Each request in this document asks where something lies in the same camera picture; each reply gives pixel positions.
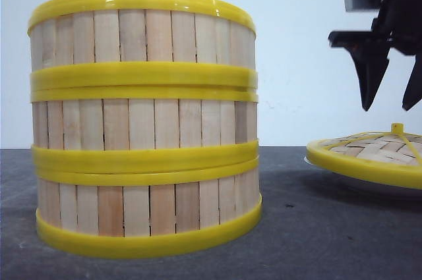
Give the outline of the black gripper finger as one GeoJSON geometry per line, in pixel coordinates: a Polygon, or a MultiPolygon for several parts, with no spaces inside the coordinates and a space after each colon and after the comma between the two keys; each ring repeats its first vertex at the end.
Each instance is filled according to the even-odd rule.
{"type": "Polygon", "coordinates": [[[370,31],[333,31],[328,36],[331,47],[342,47],[354,62],[361,95],[361,105],[368,111],[389,64],[388,38],[370,31]]]}
{"type": "Polygon", "coordinates": [[[422,98],[422,55],[415,55],[415,64],[404,93],[402,108],[409,111],[422,98]]]}

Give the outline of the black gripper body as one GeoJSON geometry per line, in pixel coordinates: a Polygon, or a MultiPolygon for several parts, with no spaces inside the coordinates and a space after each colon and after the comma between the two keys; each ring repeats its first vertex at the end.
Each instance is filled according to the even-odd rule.
{"type": "Polygon", "coordinates": [[[421,0],[344,0],[347,12],[378,11],[371,29],[342,34],[344,45],[381,43],[405,55],[421,53],[421,0]]]}

